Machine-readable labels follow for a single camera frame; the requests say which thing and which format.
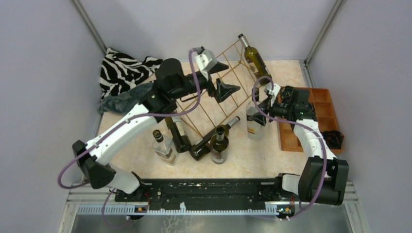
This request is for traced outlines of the brown wine bottle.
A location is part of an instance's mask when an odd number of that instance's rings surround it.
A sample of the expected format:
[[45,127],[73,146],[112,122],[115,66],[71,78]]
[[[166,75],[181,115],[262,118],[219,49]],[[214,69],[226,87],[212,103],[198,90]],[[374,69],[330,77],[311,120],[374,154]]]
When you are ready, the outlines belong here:
[[224,126],[218,126],[211,141],[211,158],[216,164],[222,164],[227,160],[229,139],[225,134]]

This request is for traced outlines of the clear square liquor bottle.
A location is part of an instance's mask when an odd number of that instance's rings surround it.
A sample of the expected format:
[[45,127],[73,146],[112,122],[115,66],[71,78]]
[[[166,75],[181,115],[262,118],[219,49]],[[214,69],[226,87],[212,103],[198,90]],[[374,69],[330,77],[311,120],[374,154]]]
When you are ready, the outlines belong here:
[[[255,106],[255,102],[258,105],[260,103],[260,93],[259,88],[254,88],[255,94],[251,96],[251,100],[246,106],[246,117],[247,113],[259,112],[259,108]],[[263,127],[260,125],[254,125],[252,127],[247,127],[248,137],[253,140],[259,140],[262,135]]]

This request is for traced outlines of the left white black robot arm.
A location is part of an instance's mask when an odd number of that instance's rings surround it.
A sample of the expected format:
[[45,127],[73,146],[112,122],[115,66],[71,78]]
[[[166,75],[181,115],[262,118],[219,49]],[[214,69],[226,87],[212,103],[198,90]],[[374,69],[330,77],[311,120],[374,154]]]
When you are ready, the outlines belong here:
[[165,117],[174,116],[178,99],[206,90],[216,102],[225,101],[240,87],[225,84],[221,79],[212,81],[210,75],[228,69],[228,65],[214,59],[202,58],[199,70],[184,75],[179,60],[164,60],[156,70],[152,88],[120,121],[101,135],[72,145],[76,162],[93,189],[112,187],[139,201],[146,194],[138,175],[126,172],[109,163],[112,158],[136,136]]

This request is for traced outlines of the olive green wine bottle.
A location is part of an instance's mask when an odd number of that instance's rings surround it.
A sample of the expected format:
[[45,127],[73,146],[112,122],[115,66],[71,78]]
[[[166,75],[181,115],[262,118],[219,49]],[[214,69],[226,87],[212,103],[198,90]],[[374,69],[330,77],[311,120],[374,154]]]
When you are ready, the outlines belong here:
[[240,42],[242,43],[244,47],[244,58],[253,72],[253,74],[256,76],[256,78],[260,78],[262,76],[267,76],[267,79],[262,79],[259,81],[260,85],[266,85],[270,82],[272,79],[272,76],[269,72],[269,69],[267,68],[266,64],[264,63],[260,53],[255,47],[252,47],[247,38],[241,33],[238,35],[238,38]]

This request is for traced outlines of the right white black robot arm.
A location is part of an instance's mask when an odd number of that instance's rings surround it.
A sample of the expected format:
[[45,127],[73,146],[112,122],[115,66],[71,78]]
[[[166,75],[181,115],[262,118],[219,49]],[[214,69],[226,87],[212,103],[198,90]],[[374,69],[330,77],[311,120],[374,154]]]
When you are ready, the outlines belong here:
[[275,197],[286,200],[293,193],[302,202],[341,205],[349,166],[327,146],[314,106],[309,102],[310,92],[277,84],[267,84],[264,92],[267,97],[255,104],[258,113],[253,117],[261,122],[276,120],[288,123],[307,156],[300,175],[281,174],[281,182],[274,186]]

